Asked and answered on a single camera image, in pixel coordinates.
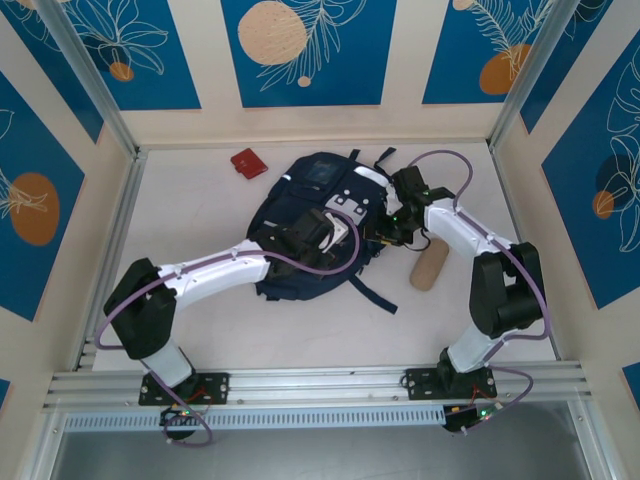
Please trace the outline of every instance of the white floor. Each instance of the white floor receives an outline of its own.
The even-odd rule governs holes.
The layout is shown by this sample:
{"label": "white floor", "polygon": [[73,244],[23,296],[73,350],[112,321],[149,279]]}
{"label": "white floor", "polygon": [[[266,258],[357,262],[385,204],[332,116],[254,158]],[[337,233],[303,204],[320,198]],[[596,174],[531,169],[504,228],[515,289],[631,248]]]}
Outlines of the white floor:
{"label": "white floor", "polygon": [[[272,146],[254,149],[269,171],[252,180],[229,159],[234,149],[152,151],[144,172],[119,275],[131,262],[177,263],[240,242],[269,188],[297,158],[320,150],[372,164],[388,145]],[[400,144],[385,164],[393,172],[420,153],[451,148],[467,155],[475,176],[461,203],[496,232],[515,239],[493,162],[484,143]],[[431,187],[456,191],[466,178],[455,157],[426,159],[421,171]],[[386,248],[365,268],[362,280],[396,303],[390,315],[350,284],[307,302],[267,302],[243,285],[192,305],[178,314],[173,335],[196,368],[287,368],[433,363],[470,323],[471,264],[452,252],[429,292],[409,284],[419,253]],[[531,333],[542,330],[536,322]],[[115,343],[108,331],[106,341]],[[498,361],[553,360],[549,341],[512,342]],[[99,351],[94,370],[135,370],[123,352]]]}

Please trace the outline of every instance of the black strap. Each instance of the black strap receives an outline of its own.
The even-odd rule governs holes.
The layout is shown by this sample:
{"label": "black strap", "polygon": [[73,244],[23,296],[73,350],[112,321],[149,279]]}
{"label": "black strap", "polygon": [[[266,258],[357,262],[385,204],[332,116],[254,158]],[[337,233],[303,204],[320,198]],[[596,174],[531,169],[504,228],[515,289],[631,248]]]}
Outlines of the black strap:
{"label": "black strap", "polygon": [[351,282],[351,285],[356,287],[356,290],[358,290],[361,294],[367,297],[371,302],[375,303],[383,310],[386,310],[391,315],[395,315],[395,313],[398,311],[397,305],[394,305],[390,301],[382,298],[380,295],[378,295],[376,292],[374,292],[369,287],[367,287],[364,283],[362,283],[362,280],[360,280],[357,276],[355,275],[351,276],[351,278],[349,278],[349,282]]}
{"label": "black strap", "polygon": [[387,177],[388,179],[391,179],[391,177],[389,176],[389,174],[387,172],[384,171],[384,169],[380,166],[380,164],[382,162],[384,162],[387,157],[389,157],[390,155],[393,155],[396,152],[396,149],[393,147],[389,147],[387,148],[384,153],[382,155],[380,155],[380,158],[376,161],[376,163],[373,164],[373,168],[375,169],[376,172],[384,175],[385,177]]}

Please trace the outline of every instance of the red object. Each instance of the red object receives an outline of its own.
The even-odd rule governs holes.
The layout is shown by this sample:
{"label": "red object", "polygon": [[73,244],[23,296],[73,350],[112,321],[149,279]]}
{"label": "red object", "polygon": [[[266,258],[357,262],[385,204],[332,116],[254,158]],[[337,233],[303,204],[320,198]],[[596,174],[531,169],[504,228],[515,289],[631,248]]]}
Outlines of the red object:
{"label": "red object", "polygon": [[231,163],[239,173],[249,179],[269,170],[269,167],[250,148],[231,157]]}

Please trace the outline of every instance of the navy backpack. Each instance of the navy backpack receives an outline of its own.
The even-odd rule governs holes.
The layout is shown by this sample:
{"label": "navy backpack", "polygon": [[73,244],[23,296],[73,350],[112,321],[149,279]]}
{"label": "navy backpack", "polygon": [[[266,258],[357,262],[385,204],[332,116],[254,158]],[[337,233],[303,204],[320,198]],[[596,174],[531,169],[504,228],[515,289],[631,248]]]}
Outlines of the navy backpack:
{"label": "navy backpack", "polygon": [[[394,148],[387,149],[374,169],[356,161],[359,150],[353,150],[349,158],[319,152],[296,160],[271,188],[249,225],[248,236],[280,224],[292,225],[312,208],[320,211],[332,208],[347,213],[354,220],[362,239],[367,221],[380,208],[384,208],[389,177],[378,164],[393,152]],[[331,252],[336,257],[332,268],[346,263],[353,248],[354,238],[350,233],[341,243],[332,247]],[[376,305],[395,313],[398,307],[369,289],[357,276],[383,248],[384,245],[378,242],[362,240],[360,254],[344,272],[318,277],[296,270],[285,278],[265,279],[256,283],[257,294],[266,295],[267,300],[310,300],[349,281]]]}

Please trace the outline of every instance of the wooden roller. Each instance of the wooden roller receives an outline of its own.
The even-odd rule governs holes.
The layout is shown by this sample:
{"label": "wooden roller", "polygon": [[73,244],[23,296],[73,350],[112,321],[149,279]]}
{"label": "wooden roller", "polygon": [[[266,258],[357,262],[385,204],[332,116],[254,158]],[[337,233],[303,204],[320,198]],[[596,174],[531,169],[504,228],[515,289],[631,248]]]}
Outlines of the wooden roller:
{"label": "wooden roller", "polygon": [[440,270],[449,255],[449,245],[439,238],[431,239],[431,246],[418,257],[409,281],[414,288],[426,292],[431,290],[440,275]]}

